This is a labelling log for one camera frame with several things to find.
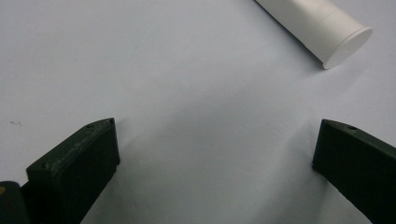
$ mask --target white surface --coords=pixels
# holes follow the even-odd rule
[[[258,0],[322,62],[334,68],[356,52],[372,35],[330,0]]]
[[[396,2],[334,3],[375,34],[325,71],[250,0],[1,1],[0,179],[114,117],[84,224],[369,223],[310,164],[321,119],[396,146]]]

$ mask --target small hole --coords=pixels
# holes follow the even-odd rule
[[[353,127],[353,126],[346,126],[346,128],[350,131],[356,131],[358,130],[357,128]]]

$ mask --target clamp jaw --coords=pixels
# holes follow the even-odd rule
[[[90,123],[30,165],[21,188],[0,182],[0,223],[80,223],[119,164],[114,119]]]
[[[396,148],[364,131],[324,119],[313,168],[374,224],[396,223]]]

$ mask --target yellow spot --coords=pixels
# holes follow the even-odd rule
[[[0,186],[0,195],[3,194],[4,192],[6,192],[6,188],[4,188],[3,186]]]

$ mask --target white tube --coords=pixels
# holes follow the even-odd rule
[[[325,69],[342,63],[372,35],[329,0],[257,0],[322,62]]]

